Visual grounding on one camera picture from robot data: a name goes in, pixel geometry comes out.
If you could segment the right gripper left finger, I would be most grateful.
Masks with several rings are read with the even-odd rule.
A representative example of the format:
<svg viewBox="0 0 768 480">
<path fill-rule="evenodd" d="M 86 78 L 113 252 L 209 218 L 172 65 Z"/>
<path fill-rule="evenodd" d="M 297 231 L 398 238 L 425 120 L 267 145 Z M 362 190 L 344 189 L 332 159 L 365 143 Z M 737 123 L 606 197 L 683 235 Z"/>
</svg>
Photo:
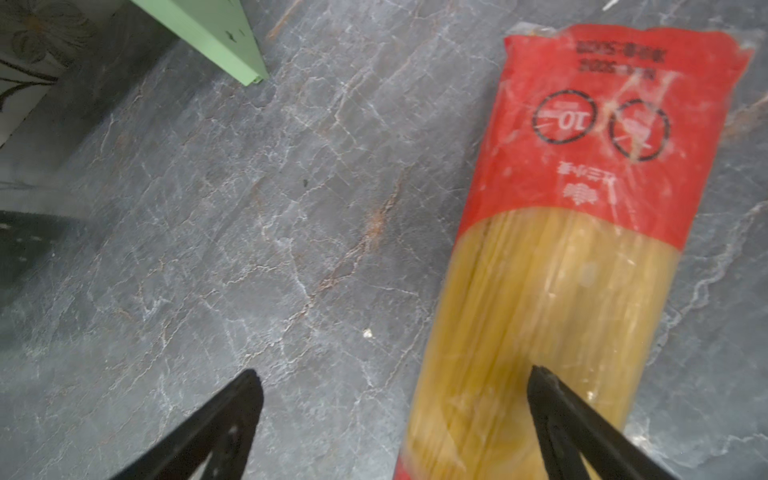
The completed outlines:
<svg viewBox="0 0 768 480">
<path fill-rule="evenodd" d="M 116 479 L 240 479 L 264 406 L 261 380 L 245 369 Z"/>
</svg>

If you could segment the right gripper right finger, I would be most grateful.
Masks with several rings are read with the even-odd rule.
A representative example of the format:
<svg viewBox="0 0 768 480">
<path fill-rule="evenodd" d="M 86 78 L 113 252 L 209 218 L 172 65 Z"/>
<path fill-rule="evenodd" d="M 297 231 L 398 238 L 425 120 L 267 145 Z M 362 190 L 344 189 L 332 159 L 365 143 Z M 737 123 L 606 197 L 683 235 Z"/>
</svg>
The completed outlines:
<svg viewBox="0 0 768 480">
<path fill-rule="evenodd" d="M 552 371 L 534 366 L 527 400 L 543 464 L 551 479 L 672 480 Z"/>
</svg>

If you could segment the red spaghetti bag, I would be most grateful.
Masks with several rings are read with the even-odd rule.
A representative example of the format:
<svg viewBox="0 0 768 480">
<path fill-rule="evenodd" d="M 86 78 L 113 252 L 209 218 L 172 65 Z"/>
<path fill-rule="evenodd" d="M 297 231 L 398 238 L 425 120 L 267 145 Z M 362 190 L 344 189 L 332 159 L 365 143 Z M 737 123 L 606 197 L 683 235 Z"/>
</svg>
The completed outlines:
<svg viewBox="0 0 768 480">
<path fill-rule="evenodd" d="M 545 478 L 537 365 L 625 425 L 760 39 L 513 27 L 396 478 Z"/>
</svg>

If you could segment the green two-tier shelf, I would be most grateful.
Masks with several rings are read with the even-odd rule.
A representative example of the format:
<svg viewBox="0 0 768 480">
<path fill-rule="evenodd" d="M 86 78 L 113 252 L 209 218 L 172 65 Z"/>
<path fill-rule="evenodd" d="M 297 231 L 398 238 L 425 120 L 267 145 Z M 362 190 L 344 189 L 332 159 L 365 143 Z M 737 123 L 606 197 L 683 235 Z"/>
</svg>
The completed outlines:
<svg viewBox="0 0 768 480">
<path fill-rule="evenodd" d="M 239 0 L 134 0 L 134 4 L 242 85 L 269 78 Z"/>
</svg>

